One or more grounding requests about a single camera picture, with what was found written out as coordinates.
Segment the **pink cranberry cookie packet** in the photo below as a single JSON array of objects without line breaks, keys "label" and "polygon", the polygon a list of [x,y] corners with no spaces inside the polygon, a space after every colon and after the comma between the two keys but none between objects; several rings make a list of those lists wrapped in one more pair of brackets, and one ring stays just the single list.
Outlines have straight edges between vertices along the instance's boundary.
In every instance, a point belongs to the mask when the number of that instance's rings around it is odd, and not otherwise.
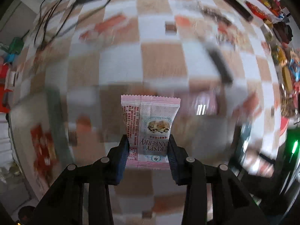
[{"label": "pink cranberry cookie packet", "polygon": [[168,169],[168,141],[181,105],[177,97],[121,96],[131,167]]}]

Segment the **mauve wafer snack packet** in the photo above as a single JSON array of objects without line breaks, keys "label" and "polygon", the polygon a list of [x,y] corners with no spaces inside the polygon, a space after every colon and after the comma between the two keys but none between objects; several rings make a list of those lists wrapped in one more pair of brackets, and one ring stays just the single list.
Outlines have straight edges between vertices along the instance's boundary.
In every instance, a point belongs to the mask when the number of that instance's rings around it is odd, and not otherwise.
[{"label": "mauve wafer snack packet", "polygon": [[218,94],[213,90],[181,94],[180,116],[217,116],[220,114]]}]

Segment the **red square snack packet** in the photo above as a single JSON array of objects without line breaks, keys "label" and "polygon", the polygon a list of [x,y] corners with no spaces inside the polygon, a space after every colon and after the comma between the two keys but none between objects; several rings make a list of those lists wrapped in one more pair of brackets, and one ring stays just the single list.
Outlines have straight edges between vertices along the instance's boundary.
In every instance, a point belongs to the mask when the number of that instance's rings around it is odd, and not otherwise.
[{"label": "red square snack packet", "polygon": [[43,132],[41,124],[31,129],[31,140],[36,158],[34,169],[47,186],[53,181],[53,167],[58,163],[54,141],[50,132]]}]

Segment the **blue wafer snack packet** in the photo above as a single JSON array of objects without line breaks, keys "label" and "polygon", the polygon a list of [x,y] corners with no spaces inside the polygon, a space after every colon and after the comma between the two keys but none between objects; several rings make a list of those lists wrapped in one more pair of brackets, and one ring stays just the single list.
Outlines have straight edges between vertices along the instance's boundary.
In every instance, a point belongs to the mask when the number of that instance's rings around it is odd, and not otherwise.
[{"label": "blue wafer snack packet", "polygon": [[251,123],[243,123],[239,128],[234,157],[241,167],[246,168],[256,161],[258,152],[251,146]]}]

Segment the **dark bar in clear wrapper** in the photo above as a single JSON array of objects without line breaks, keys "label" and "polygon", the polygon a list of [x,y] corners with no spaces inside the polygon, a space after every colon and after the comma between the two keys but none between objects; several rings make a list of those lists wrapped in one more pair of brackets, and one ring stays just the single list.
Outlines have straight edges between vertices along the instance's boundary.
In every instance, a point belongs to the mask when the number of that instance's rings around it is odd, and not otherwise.
[{"label": "dark bar in clear wrapper", "polygon": [[212,43],[205,43],[204,47],[219,72],[221,82],[223,84],[232,85],[233,74],[221,50]]}]

